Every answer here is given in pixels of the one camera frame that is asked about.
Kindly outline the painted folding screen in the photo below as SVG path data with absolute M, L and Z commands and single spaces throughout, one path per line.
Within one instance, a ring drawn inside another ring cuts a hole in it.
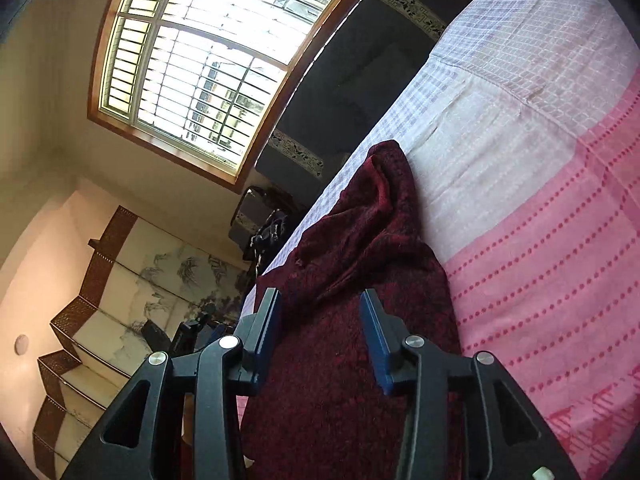
M 40 356 L 46 397 L 32 430 L 40 472 L 61 478 L 90 429 L 152 350 L 153 322 L 167 337 L 207 313 L 238 322 L 244 270 L 118 207 L 93 254 L 78 295 L 50 322 L 61 344 Z

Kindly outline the dark grey upholstered headboard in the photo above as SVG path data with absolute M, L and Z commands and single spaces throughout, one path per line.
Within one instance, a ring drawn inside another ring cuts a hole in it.
M 311 205 L 470 0 L 361 0 L 309 67 L 257 159 Z

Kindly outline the pink lavender checked bedsheet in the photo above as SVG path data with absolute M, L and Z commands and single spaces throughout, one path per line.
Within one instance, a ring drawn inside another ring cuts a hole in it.
M 460 349 L 518 382 L 583 479 L 639 423 L 639 49 L 608 0 L 473 0 L 269 268 L 394 141 Z

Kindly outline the black bag on chair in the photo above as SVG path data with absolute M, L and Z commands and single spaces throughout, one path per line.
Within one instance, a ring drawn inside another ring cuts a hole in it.
M 250 267 L 254 271 L 255 278 L 265 272 L 290 235 L 288 215 L 280 209 L 273 211 L 248 242 Z

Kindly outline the wood framed barred window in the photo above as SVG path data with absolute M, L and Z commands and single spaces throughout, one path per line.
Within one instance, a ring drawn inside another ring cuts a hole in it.
M 308 67 L 360 0 L 110 0 L 96 124 L 239 191 Z

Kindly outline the dark red patterned garment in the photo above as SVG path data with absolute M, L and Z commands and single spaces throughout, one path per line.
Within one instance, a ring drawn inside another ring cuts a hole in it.
M 268 378 L 241 438 L 251 479 L 390 479 L 406 404 L 375 381 L 359 315 L 374 289 L 408 330 L 460 349 L 446 273 L 421 237 L 418 194 L 398 143 L 370 148 L 332 210 L 259 290 L 282 299 Z

